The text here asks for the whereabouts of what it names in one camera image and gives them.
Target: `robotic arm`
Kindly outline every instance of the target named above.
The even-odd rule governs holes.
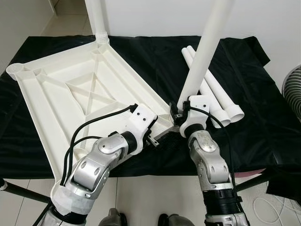
[[[179,114],[176,107],[171,106],[174,124],[180,126],[181,135],[188,139],[190,157],[197,167],[207,210],[205,225],[249,226],[240,205],[241,199],[233,190],[227,163],[220,156],[217,143],[205,130],[208,116],[196,111],[200,109],[209,112],[209,103],[207,96],[190,96],[183,103],[183,114]],[[172,216],[168,226],[180,225],[179,222],[186,222],[186,219]],[[191,222],[183,225],[193,226]]]
[[[190,156],[194,161],[207,214],[206,226],[249,226],[240,201],[233,190],[231,176],[220,149],[205,130],[207,115],[193,109],[209,111],[206,96],[190,96],[184,102],[183,114],[171,107],[171,115],[180,133],[188,139]],[[94,201],[99,196],[110,170],[129,156],[139,153],[143,140],[157,119],[147,107],[140,105],[128,119],[122,133],[97,140],[91,152],[73,168],[65,186],[53,188],[52,206],[40,226],[84,226]],[[101,226],[122,226],[117,212],[105,218]],[[172,215],[164,226],[194,226],[188,219]]]
[[[110,171],[121,161],[141,152],[143,141],[150,137],[150,129],[157,118],[147,107],[136,105],[122,133],[114,132],[97,140],[91,152],[73,168],[65,186],[55,184],[51,198],[54,206],[39,225],[84,226]]]

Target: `floor tile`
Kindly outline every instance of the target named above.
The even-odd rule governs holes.
[[[109,209],[115,207],[116,178],[109,178],[100,196],[88,215],[86,226],[95,226],[107,216]],[[50,195],[54,180],[31,180],[28,189],[44,195]],[[46,207],[45,203],[25,198],[21,206],[16,226],[31,226]]]
[[[202,225],[206,212],[198,178],[188,176],[118,178],[116,206],[130,226],[155,226],[161,213]]]
[[[86,226],[97,226],[108,215],[109,209],[115,207],[117,178],[109,178],[87,217]]]
[[[241,183],[248,178],[237,179]],[[273,196],[265,194],[266,183],[239,192],[242,206],[252,226],[268,226],[261,222],[253,209],[254,200],[259,197],[267,200],[280,213],[282,204]],[[203,225],[205,206],[197,177],[155,177],[119,178],[117,188],[117,208],[127,216],[131,226],[155,226],[158,216],[178,213],[190,219],[196,226]],[[262,199],[256,199],[255,211],[265,221],[277,220],[272,206]],[[293,211],[283,208],[280,214],[283,226],[300,226]],[[277,220],[274,226],[281,226]]]
[[[28,189],[43,195],[50,196],[54,179],[30,180]],[[16,226],[32,226],[47,204],[32,199],[24,198]]]
[[[27,188],[29,180],[7,179],[6,181]],[[0,220],[1,225],[14,226],[23,202],[23,197],[0,191]]]
[[[238,178],[236,179],[237,183],[241,183],[243,181],[248,180],[249,178]],[[290,211],[287,208],[282,209],[282,204],[279,202],[273,195],[266,194],[267,183],[263,183],[246,190],[243,190],[238,193],[243,199],[242,207],[250,221],[251,225],[256,226],[267,226],[270,224],[261,222],[257,215],[264,221],[273,222],[278,219],[277,213],[280,214],[280,218],[283,222],[283,226],[300,226],[298,218],[296,214]],[[288,199],[285,199],[285,204],[290,205]],[[277,220],[273,226],[281,226],[279,220]]]
[[[55,6],[56,13],[87,15],[85,0],[59,0]]]
[[[299,219],[299,223],[300,223],[300,225],[301,225],[301,207],[300,207],[300,205],[297,203],[297,202],[295,202],[295,201],[292,201],[292,205],[293,205],[293,209],[295,209],[295,210],[298,210],[298,212],[299,213],[296,213],[296,216],[297,216],[297,218]]]
[[[51,21],[42,36],[64,36],[82,34],[87,16],[60,15]]]

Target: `white pvc pipe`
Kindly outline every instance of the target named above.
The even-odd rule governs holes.
[[[196,52],[194,51],[192,46],[188,46],[187,50],[193,58]],[[244,117],[245,113],[241,110],[241,108],[238,105],[233,103],[229,95],[226,93],[226,91],[222,88],[222,86],[219,84],[219,82],[209,70],[207,70],[205,74],[204,81],[207,82],[210,89],[214,93],[214,96],[217,98],[222,108],[227,112],[231,122],[237,122]]]
[[[104,45],[109,43],[109,37],[103,22],[101,0],[86,0],[90,23],[94,25],[96,43]]]
[[[15,81],[17,81],[16,74],[22,71],[24,71],[24,66],[20,63],[14,63],[6,68],[7,74]]]
[[[215,0],[209,19],[199,42],[196,56],[187,75],[177,107],[181,111],[183,102],[198,93],[213,54],[222,36],[234,0]]]
[[[182,49],[182,54],[187,63],[187,66],[190,68],[193,62],[192,55],[190,54],[187,48]],[[218,103],[217,99],[215,98],[213,92],[211,91],[210,87],[208,86],[205,80],[203,80],[199,88],[199,91],[202,95],[207,95],[210,97],[210,106],[209,106],[210,114],[212,114],[215,118],[217,118],[222,123],[223,126],[228,126],[231,122],[230,118]],[[216,123],[216,121],[211,119],[211,122],[215,128],[220,128],[220,126]]]

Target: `black fabric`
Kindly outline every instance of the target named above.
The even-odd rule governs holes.
[[[188,67],[181,49],[196,49],[199,37],[110,37],[111,46],[167,102],[177,102]],[[93,36],[29,37],[11,63],[25,63],[94,41]],[[301,125],[263,66],[269,61],[255,37],[227,38],[209,69],[245,117],[227,126],[234,145],[235,171],[266,167],[299,168]],[[50,178],[52,172],[16,81],[0,77],[0,177]],[[207,130],[229,163],[223,131]],[[139,175],[196,175],[186,140],[168,133],[157,148],[146,147],[115,168],[112,177]]]
[[[277,171],[277,177],[269,180],[268,194],[296,200],[301,205],[301,172],[300,168],[288,172]]]

